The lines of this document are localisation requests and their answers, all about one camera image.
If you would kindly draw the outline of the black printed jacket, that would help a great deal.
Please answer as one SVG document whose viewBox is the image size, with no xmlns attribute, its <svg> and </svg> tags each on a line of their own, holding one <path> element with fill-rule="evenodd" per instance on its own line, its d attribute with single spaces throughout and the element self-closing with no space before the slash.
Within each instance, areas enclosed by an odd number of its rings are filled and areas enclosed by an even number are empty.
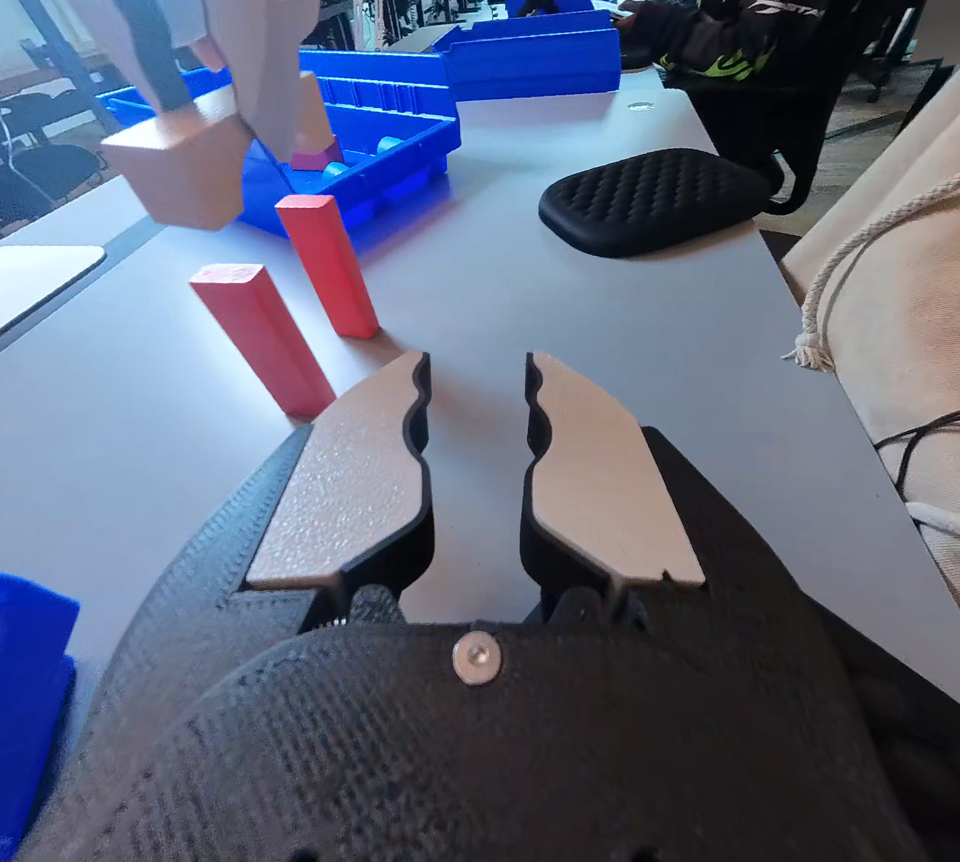
<svg viewBox="0 0 960 862">
<path fill-rule="evenodd" d="M 810 195 L 834 106 L 870 43 L 908 0 L 627 0 L 624 63 L 686 93 L 717 154 L 761 173 L 766 212 Z"/>
</svg>

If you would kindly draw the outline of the black wrist rest pad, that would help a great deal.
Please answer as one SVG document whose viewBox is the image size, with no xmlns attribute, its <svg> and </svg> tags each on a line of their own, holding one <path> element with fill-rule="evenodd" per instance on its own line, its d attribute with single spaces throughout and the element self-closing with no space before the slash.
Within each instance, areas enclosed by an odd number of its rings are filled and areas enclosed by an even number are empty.
<svg viewBox="0 0 960 862">
<path fill-rule="evenodd" d="M 566 176 L 541 195 L 546 227 L 590 256 L 664 251 L 762 213 L 771 195 L 759 172 L 713 153 L 660 149 Z"/>
</svg>

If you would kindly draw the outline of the pale wooden arch block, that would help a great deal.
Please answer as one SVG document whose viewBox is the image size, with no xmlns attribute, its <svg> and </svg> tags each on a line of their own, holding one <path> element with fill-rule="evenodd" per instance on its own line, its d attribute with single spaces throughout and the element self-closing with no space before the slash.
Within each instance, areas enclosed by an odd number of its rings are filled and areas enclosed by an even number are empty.
<svg viewBox="0 0 960 862">
<path fill-rule="evenodd" d="M 294 152 L 318 152 L 337 140 L 317 75 L 299 74 L 296 147 L 287 161 L 241 118 L 227 69 L 199 67 L 182 76 L 193 99 L 174 112 L 155 114 L 122 92 L 108 95 L 117 117 L 145 115 L 103 141 L 110 167 L 163 225 L 219 231 L 238 217 L 252 220 L 262 188 L 267 216 L 276 221 L 275 204 L 294 192 L 289 164 Z"/>
</svg>

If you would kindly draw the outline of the black office chair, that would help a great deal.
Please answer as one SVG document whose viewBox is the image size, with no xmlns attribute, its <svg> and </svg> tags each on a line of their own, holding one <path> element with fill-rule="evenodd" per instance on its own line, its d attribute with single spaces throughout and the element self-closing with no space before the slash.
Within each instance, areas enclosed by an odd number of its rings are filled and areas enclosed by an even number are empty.
<svg viewBox="0 0 960 862">
<path fill-rule="evenodd" d="M 75 88 L 2 99 L 1 223 L 10 231 L 104 182 L 108 166 L 93 148 L 54 141 L 54 125 L 92 112 Z"/>
</svg>

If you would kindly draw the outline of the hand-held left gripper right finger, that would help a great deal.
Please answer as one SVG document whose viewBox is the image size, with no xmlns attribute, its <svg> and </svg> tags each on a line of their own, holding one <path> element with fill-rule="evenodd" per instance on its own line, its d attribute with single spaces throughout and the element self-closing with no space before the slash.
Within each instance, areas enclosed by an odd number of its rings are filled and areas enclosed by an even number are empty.
<svg viewBox="0 0 960 862">
<path fill-rule="evenodd" d="M 529 408 L 519 554 L 553 608 L 587 589 L 616 608 L 628 591 L 698 592 L 706 574 L 637 418 L 557 357 L 526 354 Z"/>
</svg>

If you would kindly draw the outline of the white document stand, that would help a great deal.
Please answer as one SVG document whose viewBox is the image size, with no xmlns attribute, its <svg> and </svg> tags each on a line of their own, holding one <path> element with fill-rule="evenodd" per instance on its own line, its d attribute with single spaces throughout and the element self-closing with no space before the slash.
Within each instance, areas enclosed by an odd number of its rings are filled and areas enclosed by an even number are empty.
<svg viewBox="0 0 960 862">
<path fill-rule="evenodd" d="M 3 246 L 1 331 L 23 321 L 106 258 L 101 246 Z"/>
</svg>

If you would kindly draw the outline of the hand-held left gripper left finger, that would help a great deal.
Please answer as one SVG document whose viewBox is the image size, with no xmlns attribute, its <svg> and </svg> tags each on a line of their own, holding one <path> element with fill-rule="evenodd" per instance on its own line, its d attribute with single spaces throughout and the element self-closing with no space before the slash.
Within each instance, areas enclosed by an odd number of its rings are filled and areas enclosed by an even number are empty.
<svg viewBox="0 0 960 862">
<path fill-rule="evenodd" d="M 431 395 L 430 355 L 409 350 L 318 415 L 246 571 L 250 590 L 324 592 L 346 608 L 368 585 L 399 599 L 426 573 Z"/>
</svg>

